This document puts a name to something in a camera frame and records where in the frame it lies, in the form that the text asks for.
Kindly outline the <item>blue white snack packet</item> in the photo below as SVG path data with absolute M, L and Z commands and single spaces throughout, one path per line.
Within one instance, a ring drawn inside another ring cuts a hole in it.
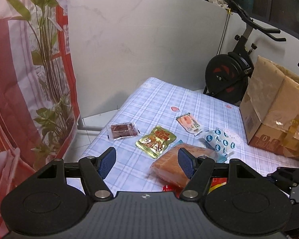
M 226 157 L 242 144 L 242 139 L 227 128 L 216 128 L 203 132 L 203 139 L 217 153 Z

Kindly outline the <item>gold red snack packet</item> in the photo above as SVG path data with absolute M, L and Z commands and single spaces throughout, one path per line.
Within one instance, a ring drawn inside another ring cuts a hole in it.
M 156 126 L 149 134 L 141 137 L 136 146 L 153 159 L 157 159 L 176 138 L 169 130 Z

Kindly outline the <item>dark brown snack packet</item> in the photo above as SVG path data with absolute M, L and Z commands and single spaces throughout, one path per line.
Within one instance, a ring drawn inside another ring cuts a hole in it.
M 135 123 L 125 122 L 110 125 L 107 129 L 108 138 L 111 140 L 118 140 L 122 138 L 130 138 L 139 135 L 139 130 Z

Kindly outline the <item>blue plaid tablecloth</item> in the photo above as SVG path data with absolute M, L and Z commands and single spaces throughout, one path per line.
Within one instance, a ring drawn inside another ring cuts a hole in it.
M 189 134 L 176 118 L 186 113 L 193 114 L 205 131 L 221 128 L 240 136 L 242 143 L 229 155 L 238 158 L 265 176 L 277 167 L 299 168 L 299 161 L 278 156 L 247 144 L 240 110 L 237 106 L 224 103 L 199 92 L 149 78 L 124 102 L 114 116 L 105 124 L 133 122 L 140 135 L 149 134 L 156 126 L 161 126 L 174 135 L 177 141 L 189 145 L 203 146 L 198 137 Z M 117 191 L 160 192 L 165 183 L 150 174 L 153 158 L 137 148 L 138 137 L 109 140 L 107 131 L 87 139 L 87 143 L 71 148 L 64 156 L 65 162 L 77 162 L 87 156 L 98 156 L 113 146 L 117 160 L 105 179 L 113 193 Z

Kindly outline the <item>black exercise bike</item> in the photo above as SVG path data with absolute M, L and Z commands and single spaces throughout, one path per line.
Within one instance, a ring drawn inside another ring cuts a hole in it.
M 246 23 L 246 30 L 239 36 L 233 51 L 227 54 L 214 56 L 206 66 L 205 88 L 203 94 L 220 99 L 229 104 L 241 102 L 248 86 L 248 80 L 252 77 L 254 64 L 250 58 L 252 51 L 257 49 L 256 44 L 246 50 L 246 43 L 253 30 L 259 30 L 270 39 L 276 42 L 285 42 L 286 38 L 274 37 L 274 33 L 281 33 L 277 28 L 265 28 L 255 23 L 248 13 L 238 3 L 229 0 L 228 13 L 236 12 L 243 22 Z

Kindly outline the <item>peach jelly cup packet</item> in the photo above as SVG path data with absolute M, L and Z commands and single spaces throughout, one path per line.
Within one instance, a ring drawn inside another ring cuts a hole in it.
M 176 117 L 177 122 L 185 129 L 186 132 L 197 136 L 202 132 L 202 126 L 198 121 L 192 116 L 191 113 L 186 113 L 182 116 Z

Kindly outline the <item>brown cardboard box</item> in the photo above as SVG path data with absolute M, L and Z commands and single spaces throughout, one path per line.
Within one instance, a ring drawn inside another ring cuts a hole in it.
M 299 75 L 259 56 L 239 109 L 248 145 L 299 161 Z

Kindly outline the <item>red plant print curtain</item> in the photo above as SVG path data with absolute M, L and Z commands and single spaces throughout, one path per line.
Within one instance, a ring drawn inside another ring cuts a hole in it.
M 79 115 L 67 0 L 0 0 L 0 205 L 63 157 Z

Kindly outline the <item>orange bread bag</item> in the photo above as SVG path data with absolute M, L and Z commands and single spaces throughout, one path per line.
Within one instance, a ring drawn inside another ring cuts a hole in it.
M 178 150 L 180 148 L 185 148 L 195 157 L 206 156 L 212 158 L 215 162 L 220 158 L 220 156 L 211 149 L 181 143 L 172 147 L 151 164 L 150 172 L 152 174 L 180 188 L 184 188 L 189 181 L 178 164 Z

